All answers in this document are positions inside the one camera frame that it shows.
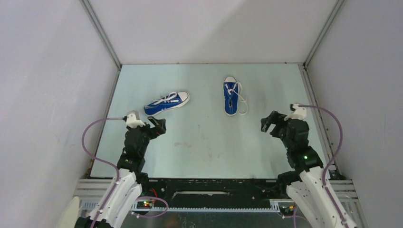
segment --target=white plastic part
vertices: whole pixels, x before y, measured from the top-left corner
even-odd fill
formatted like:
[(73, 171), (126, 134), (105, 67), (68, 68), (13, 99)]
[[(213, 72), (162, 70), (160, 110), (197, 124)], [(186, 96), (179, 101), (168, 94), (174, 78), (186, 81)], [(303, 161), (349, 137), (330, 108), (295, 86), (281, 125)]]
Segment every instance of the white plastic part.
[[(127, 213), (131, 210), (135, 200), (142, 192), (141, 185), (136, 183), (136, 175), (134, 172), (119, 169), (119, 174), (120, 183), (115, 187), (111, 197), (106, 202), (103, 210), (101, 210), (102, 213), (96, 219), (97, 221), (105, 219), (113, 228), (121, 227)], [(102, 202), (104, 202), (114, 184), (115, 181), (112, 181), (99, 204), (89, 213), (91, 219), (94, 219), (95, 215), (100, 210)]]
[[(323, 168), (314, 167), (309, 169), (309, 172), (303, 171), (299, 175), (302, 182), (297, 181), (287, 186), (288, 196), (295, 201), (313, 228), (345, 228), (344, 224), (347, 224), (349, 228), (356, 227), (356, 223), (345, 211), (329, 180), (326, 180), (325, 186), (322, 185), (323, 170)], [(340, 208), (345, 219), (344, 223), (325, 187), (328, 187)]]
[(307, 117), (307, 109), (303, 107), (299, 107), (298, 103), (294, 103), (292, 105), (292, 108), (294, 108), (294, 112), (289, 114), (284, 118), (284, 120), (288, 119), (298, 119), (298, 120), (303, 120)]
[(74, 228), (80, 208), (80, 199), (76, 196), (67, 205), (59, 219), (57, 228)]
[(126, 125), (131, 128), (145, 126), (145, 123), (140, 120), (138, 111), (130, 111), (127, 113), (126, 117)]

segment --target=white wall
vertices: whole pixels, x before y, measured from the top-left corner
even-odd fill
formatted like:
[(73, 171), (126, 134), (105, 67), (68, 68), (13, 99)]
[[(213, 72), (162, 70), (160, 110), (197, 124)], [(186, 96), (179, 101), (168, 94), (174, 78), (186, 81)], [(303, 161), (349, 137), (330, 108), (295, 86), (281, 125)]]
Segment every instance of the white wall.
[(335, 2), (91, 1), (124, 64), (302, 62)]
[(402, 41), (403, 1), (348, 1), (308, 67), (321, 105), (344, 127), (341, 170), (371, 228), (402, 227)]
[[(77, 0), (0, 2), (0, 227), (53, 228), (116, 67)], [(99, 128), (88, 137), (95, 146)]]

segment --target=shoe sole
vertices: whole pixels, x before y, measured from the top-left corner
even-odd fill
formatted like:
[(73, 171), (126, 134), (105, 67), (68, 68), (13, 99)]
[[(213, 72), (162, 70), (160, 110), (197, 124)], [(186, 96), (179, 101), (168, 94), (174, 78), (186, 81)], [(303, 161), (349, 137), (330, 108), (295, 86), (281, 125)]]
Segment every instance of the shoe sole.
[(225, 111), (225, 94), (224, 94), (224, 113), (225, 113), (227, 116), (235, 116), (235, 115), (238, 113), (238, 110), (237, 110), (234, 114), (229, 114), (229, 113), (227, 113), (227, 112)]
[(155, 116), (155, 115), (158, 115), (159, 113), (161, 113), (163, 111), (166, 111), (166, 110), (170, 110), (170, 109), (174, 109), (174, 108), (180, 108), (180, 107), (184, 106), (186, 103), (188, 103), (189, 99), (190, 99), (190, 94), (188, 94), (188, 98), (186, 100), (184, 100), (182, 103), (178, 104), (177, 106), (163, 109), (163, 110), (158, 111), (158, 112), (156, 112), (155, 114), (152, 114), (152, 115), (148, 115), (148, 114), (146, 114), (146, 115), (147, 116)]

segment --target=white shoelace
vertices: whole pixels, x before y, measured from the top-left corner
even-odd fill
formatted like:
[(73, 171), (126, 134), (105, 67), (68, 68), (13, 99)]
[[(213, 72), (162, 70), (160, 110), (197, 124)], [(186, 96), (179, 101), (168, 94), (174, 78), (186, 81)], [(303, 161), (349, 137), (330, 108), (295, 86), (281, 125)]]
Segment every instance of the white shoelace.
[(243, 98), (240, 94), (242, 93), (242, 85), (240, 82), (236, 82), (232, 89), (229, 89), (227, 85), (225, 85), (228, 91), (228, 94), (231, 95), (231, 92), (234, 92), (238, 95), (239, 101), (246, 105), (246, 111), (244, 113), (239, 112), (240, 115), (245, 115), (248, 112), (248, 103), (246, 103), (246, 98)]
[(155, 103), (153, 103), (153, 104), (154, 104), (154, 105), (157, 105), (157, 104), (160, 104), (160, 103), (162, 103), (162, 102), (166, 103), (167, 101), (174, 99), (177, 95), (178, 95), (177, 92), (171, 92), (171, 93), (168, 94), (167, 96), (165, 96), (165, 97), (163, 97), (163, 98), (161, 98), (161, 99), (155, 101)]

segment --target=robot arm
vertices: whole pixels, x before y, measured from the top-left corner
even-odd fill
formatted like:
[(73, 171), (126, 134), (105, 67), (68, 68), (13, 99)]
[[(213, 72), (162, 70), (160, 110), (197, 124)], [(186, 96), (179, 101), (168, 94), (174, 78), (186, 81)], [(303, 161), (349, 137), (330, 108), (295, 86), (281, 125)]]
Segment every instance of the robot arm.
[(294, 169), (278, 175), (280, 191), (286, 190), (313, 228), (355, 228), (356, 224), (341, 205), (329, 180), (322, 182), (323, 163), (308, 146), (309, 126), (303, 121), (306, 109), (298, 104), (292, 104), (290, 109), (293, 113), (288, 116), (273, 111), (261, 120), (263, 132), (267, 132), (271, 124), (275, 125), (270, 135), (283, 142), (288, 163)]
[(120, 228), (135, 200), (143, 190), (147, 190), (148, 174), (141, 172), (145, 164), (145, 151), (150, 140), (165, 134), (165, 119), (148, 117), (155, 125), (151, 128), (149, 124), (139, 120), (138, 112), (133, 111), (124, 120), (128, 131), (125, 134), (125, 147), (117, 163), (119, 180), (111, 182), (100, 203), (87, 218), (78, 218), (75, 228), (90, 228), (95, 218), (96, 228)]

